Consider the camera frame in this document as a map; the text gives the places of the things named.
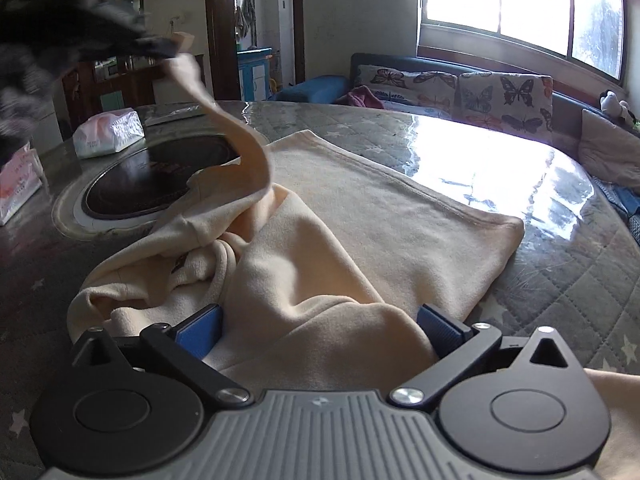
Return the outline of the black gloved left hand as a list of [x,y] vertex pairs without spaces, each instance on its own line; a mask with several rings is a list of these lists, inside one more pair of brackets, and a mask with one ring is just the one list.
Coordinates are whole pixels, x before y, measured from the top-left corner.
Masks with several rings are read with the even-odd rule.
[[1,10],[1,162],[28,141],[52,87],[79,62],[113,56],[173,58],[175,41],[151,35],[117,0],[24,0]]

